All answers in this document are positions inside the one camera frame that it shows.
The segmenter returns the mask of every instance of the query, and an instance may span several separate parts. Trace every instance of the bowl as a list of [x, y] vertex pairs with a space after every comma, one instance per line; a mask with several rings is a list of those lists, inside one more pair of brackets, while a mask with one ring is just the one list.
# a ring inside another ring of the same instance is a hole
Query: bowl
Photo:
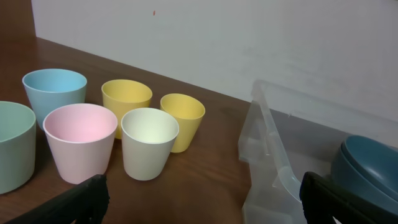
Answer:
[[331, 178], [340, 187], [398, 215], [398, 202], [360, 174], [347, 160], [341, 148], [331, 164]]
[[362, 136], [348, 137], [341, 150], [362, 176], [398, 201], [398, 151]]
[[0, 101], [0, 194], [27, 182], [35, 169], [36, 117], [19, 103]]

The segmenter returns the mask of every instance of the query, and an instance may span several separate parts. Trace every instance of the white wall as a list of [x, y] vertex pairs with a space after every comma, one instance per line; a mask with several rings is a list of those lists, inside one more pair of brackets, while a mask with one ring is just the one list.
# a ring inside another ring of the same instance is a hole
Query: white wall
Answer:
[[37, 36], [59, 44], [248, 101], [261, 78], [398, 120], [395, 0], [32, 5]]

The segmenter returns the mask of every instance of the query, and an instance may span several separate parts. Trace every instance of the white cup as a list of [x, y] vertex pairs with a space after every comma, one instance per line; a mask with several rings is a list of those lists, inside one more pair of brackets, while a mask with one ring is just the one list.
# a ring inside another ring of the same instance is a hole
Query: white cup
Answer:
[[139, 108], [123, 116], [121, 127], [124, 170], [136, 180], [157, 177], [178, 135], [177, 120], [158, 109]]

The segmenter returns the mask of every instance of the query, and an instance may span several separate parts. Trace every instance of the mint green cup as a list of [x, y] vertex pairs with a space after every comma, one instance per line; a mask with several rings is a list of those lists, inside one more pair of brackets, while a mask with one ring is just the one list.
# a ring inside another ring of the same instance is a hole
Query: mint green cup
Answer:
[[27, 106], [0, 101], [0, 194], [27, 182], [35, 169], [36, 116]]

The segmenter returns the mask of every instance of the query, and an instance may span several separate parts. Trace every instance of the transparent container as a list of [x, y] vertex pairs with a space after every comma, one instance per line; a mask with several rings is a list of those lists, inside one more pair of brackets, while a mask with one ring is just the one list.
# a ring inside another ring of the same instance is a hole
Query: transparent container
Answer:
[[366, 136], [398, 146], [398, 123], [257, 80], [239, 138], [239, 158], [252, 186], [243, 206], [246, 224], [307, 223], [299, 191], [306, 171], [330, 174], [343, 140]]

